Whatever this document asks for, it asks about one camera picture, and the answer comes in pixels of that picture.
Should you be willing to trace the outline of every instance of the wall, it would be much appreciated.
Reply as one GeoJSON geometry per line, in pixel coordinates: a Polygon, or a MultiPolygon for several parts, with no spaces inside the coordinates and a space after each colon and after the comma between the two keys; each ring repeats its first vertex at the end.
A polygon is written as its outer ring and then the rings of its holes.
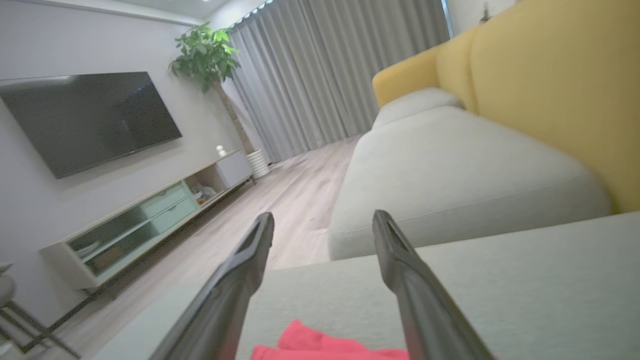
{"type": "Polygon", "coordinates": [[[453,35],[458,35],[480,23],[484,15],[484,4],[489,7],[489,15],[499,12],[515,4],[518,0],[447,0],[453,35]]]}
{"type": "Polygon", "coordinates": [[[142,19],[155,19],[173,22],[183,25],[199,25],[201,19],[196,19],[187,15],[169,12],[147,6],[124,3],[118,0],[21,0],[30,3],[51,4],[56,6],[67,6],[69,8],[93,10],[97,12],[114,13],[119,15],[135,16],[142,19]]]}
{"type": "Polygon", "coordinates": [[[224,107],[167,71],[185,26],[71,8],[0,0],[0,79],[147,71],[181,139],[55,179],[0,102],[0,261],[17,301],[51,323],[83,299],[38,250],[240,148],[224,107]]]}
{"type": "Polygon", "coordinates": [[[264,0],[231,0],[209,16],[211,27],[228,28],[262,3],[264,0]]]}

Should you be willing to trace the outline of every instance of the small white figurine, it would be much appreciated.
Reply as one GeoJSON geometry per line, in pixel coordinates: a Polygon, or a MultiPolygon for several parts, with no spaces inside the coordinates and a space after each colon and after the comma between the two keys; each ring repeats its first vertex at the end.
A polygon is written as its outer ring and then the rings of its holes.
{"type": "Polygon", "coordinates": [[[222,145],[218,145],[216,147],[216,150],[218,151],[218,155],[220,155],[220,156],[227,155],[227,152],[225,151],[225,148],[222,147],[222,145]]]}

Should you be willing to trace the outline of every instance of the white plant pot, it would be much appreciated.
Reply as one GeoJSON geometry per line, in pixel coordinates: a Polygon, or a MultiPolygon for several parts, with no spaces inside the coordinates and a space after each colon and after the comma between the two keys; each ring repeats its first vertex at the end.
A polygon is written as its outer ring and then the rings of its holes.
{"type": "Polygon", "coordinates": [[[267,166],[266,161],[264,161],[264,156],[262,155],[262,149],[258,149],[251,154],[246,156],[249,159],[249,164],[253,169],[253,175],[255,178],[263,177],[266,174],[270,173],[271,170],[269,166],[267,166]]]}

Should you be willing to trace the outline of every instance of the tv stand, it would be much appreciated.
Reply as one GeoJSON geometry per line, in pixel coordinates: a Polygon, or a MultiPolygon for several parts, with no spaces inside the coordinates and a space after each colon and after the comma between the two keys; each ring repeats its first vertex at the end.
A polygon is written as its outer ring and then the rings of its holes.
{"type": "Polygon", "coordinates": [[[229,152],[40,252],[71,288],[98,288],[249,180],[244,153],[229,152]],[[190,190],[198,184],[216,195],[198,202],[190,190]]]}

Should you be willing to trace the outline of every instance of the ceiling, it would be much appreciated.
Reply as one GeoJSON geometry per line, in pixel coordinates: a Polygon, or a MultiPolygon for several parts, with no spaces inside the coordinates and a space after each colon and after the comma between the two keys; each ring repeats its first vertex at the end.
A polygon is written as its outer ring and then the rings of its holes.
{"type": "Polygon", "coordinates": [[[229,0],[119,0],[123,3],[135,4],[179,13],[197,19],[206,19],[213,11],[229,0]]]}

